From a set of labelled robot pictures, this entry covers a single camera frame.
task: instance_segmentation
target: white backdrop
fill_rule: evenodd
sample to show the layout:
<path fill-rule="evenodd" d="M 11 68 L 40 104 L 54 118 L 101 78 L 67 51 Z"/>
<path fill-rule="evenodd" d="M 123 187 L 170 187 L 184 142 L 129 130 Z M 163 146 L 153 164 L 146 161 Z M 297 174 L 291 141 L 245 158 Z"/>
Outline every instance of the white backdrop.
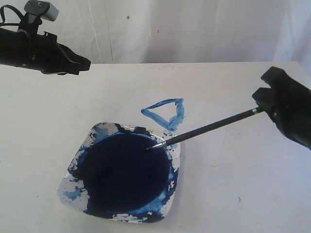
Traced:
<path fill-rule="evenodd" d="M 0 0 L 21 11 L 25 2 Z M 51 2 L 60 15 L 40 31 L 93 63 L 294 60 L 311 73 L 310 0 Z"/>

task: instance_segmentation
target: white table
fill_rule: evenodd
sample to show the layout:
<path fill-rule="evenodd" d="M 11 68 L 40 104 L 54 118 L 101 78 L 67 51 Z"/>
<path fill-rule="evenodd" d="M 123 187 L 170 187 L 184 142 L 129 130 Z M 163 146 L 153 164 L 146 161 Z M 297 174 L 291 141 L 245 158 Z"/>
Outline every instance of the white table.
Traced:
<path fill-rule="evenodd" d="M 297 62 L 92 65 L 80 76 L 0 66 L 0 232 L 310 232 L 310 150 L 265 113 L 226 127 L 216 165 L 184 144 L 175 200 L 161 222 L 88 216 L 56 195 L 91 126 L 114 122 L 142 89 L 236 114 L 256 106 L 251 95 L 266 86 L 260 77 L 270 66 L 310 88 Z"/>

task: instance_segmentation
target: paintbrush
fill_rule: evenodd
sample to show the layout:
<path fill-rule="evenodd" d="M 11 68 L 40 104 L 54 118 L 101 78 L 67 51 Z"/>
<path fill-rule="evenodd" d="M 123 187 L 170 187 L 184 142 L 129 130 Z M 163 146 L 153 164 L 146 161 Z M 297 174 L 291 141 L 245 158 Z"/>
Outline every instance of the paintbrush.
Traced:
<path fill-rule="evenodd" d="M 248 110 L 246 112 L 243 112 L 243 113 L 240 113 L 240 114 L 228 117 L 226 119 L 217 121 L 217 122 L 212 123 L 210 125 L 203 126 L 203 127 L 199 128 L 199 129 L 192 130 L 192 131 L 187 132 L 187 133 L 183 133 L 181 135 L 178 135 L 178 136 L 173 137 L 171 139 L 168 139 L 166 141 L 160 142 L 159 144 L 156 144 L 156 145 L 154 145 L 152 147 L 146 148 L 145 150 L 147 151 L 147 150 L 150 150 L 150 149 L 153 149 L 153 148 L 168 147 L 170 145 L 186 141 L 186 140 L 188 140 L 190 138 L 193 138 L 193 137 L 196 137 L 198 135 L 207 133 L 209 131 L 218 129 L 220 127 L 232 124 L 232 123 L 237 122 L 239 120 L 243 120 L 245 118 L 251 117 L 251 116 L 256 115 L 258 113 L 261 113 L 261 112 L 263 112 L 263 110 L 261 108 L 259 108 L 259 107 L 258 108 L 254 108 L 254 109 Z"/>

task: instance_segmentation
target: paint palette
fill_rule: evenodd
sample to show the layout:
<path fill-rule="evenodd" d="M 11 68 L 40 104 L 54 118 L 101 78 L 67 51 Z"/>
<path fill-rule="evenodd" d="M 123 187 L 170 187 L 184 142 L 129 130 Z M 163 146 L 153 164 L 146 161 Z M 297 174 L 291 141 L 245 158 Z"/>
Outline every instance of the paint palette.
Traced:
<path fill-rule="evenodd" d="M 61 202 L 117 221 L 162 220 L 176 190 L 180 145 L 144 149 L 174 136 L 168 131 L 96 124 L 58 187 Z"/>

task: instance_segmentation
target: white wall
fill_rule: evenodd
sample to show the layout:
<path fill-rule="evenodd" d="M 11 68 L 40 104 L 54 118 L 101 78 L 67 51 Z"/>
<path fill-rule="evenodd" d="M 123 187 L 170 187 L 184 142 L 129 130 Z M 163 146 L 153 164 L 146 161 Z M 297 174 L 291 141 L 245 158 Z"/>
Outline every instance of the white wall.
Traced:
<path fill-rule="evenodd" d="M 0 0 L 20 10 L 25 2 Z M 93 63 L 296 60 L 311 73 L 310 0 L 51 2 L 60 15 L 41 32 Z"/>

